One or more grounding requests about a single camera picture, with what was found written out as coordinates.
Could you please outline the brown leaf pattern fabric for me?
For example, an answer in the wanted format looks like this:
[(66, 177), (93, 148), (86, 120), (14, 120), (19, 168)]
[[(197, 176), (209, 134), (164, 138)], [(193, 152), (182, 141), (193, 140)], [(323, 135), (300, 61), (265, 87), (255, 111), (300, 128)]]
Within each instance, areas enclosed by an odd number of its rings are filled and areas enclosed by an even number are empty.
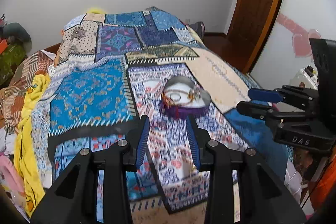
[(32, 86), (34, 77), (46, 75), (53, 63), (43, 51), (37, 51), (18, 66), (9, 86), (1, 89), (1, 128), (7, 134), (16, 133), (26, 91)]

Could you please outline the dark bag on floor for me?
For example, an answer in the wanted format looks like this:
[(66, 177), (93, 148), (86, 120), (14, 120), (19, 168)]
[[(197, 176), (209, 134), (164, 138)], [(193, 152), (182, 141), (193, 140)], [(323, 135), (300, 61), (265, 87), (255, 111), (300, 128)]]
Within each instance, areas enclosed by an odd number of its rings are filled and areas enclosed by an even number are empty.
[(205, 25), (203, 22), (196, 22), (193, 24), (190, 24), (189, 27), (194, 30), (198, 36), (203, 39), (205, 35)]

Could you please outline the gold jewelry pieces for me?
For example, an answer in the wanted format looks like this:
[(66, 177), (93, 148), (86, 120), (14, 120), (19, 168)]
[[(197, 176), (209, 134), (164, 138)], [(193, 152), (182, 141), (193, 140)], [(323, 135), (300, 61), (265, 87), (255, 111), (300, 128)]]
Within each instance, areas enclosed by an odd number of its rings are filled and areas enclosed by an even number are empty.
[(185, 105), (188, 105), (192, 102), (199, 102), (202, 98), (201, 90), (199, 88), (190, 89), (188, 92), (185, 92), (187, 95), (187, 102)]

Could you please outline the yellow blanket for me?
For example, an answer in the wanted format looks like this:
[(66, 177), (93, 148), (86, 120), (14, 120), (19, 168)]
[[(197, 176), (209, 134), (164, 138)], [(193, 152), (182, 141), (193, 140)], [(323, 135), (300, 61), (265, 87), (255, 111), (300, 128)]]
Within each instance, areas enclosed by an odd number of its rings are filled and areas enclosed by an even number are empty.
[(27, 89), (14, 145), (14, 166), (19, 177), (23, 180), (25, 212), (29, 217), (32, 216), (38, 203), (45, 195), (33, 149), (31, 114), (49, 83), (49, 75), (36, 75), (32, 85)]

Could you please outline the grey plush toy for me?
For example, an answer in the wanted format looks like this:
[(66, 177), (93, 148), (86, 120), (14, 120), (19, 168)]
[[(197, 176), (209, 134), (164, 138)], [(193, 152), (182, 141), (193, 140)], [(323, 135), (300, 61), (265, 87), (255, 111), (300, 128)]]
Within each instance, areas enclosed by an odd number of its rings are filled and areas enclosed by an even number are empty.
[(31, 36), (19, 23), (9, 23), (1, 27), (1, 39), (5, 39), (8, 44), (21, 44), (26, 53), (32, 49)]

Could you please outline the green patterned cloth bundle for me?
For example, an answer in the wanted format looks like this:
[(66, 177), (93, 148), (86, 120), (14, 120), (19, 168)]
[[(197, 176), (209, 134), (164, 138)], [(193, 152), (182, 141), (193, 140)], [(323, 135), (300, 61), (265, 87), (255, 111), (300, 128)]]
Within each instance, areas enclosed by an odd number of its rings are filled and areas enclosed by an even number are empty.
[(12, 43), (1, 53), (1, 88), (7, 87), (17, 67), (27, 58), (22, 43)]

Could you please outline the patchwork patterned bedspread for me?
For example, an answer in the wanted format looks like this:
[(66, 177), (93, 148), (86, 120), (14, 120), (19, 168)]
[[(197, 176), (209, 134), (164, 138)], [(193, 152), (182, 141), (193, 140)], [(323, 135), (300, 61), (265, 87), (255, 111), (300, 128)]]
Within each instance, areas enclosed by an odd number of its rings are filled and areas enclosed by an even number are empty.
[(156, 8), (125, 14), (86, 13), (63, 28), (59, 60), (32, 114), (38, 182), (50, 188), (82, 149), (100, 151), (150, 119), (143, 165), (127, 174), (135, 223), (202, 223), (209, 174), (193, 166), (186, 122), (167, 116), (167, 81), (185, 76), (211, 103), (197, 123), (228, 148), (255, 147), (285, 178), (288, 151), (264, 122), (240, 115), (256, 83), (207, 49), (193, 29)]

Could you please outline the purple heart jewelry box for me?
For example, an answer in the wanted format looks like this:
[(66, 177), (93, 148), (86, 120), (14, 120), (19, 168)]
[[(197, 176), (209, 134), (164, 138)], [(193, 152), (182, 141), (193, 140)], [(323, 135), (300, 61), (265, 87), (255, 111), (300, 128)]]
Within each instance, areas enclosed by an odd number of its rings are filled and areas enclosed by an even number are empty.
[[(187, 102), (185, 92), (194, 88), (201, 90), (201, 100), (185, 105)], [(202, 117), (208, 111), (210, 103), (209, 92), (186, 76), (175, 76), (169, 79), (161, 92), (161, 113), (174, 119), (186, 119), (189, 115), (193, 115), (195, 118)]]

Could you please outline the wooden door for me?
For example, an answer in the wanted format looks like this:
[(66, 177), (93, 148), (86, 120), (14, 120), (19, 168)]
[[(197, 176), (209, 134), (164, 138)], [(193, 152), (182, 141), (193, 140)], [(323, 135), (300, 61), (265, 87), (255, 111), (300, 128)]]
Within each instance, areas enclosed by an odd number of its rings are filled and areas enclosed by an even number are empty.
[(228, 40), (236, 57), (233, 66), (242, 73), (252, 69), (270, 29), (273, 27), (281, 0), (237, 0)]

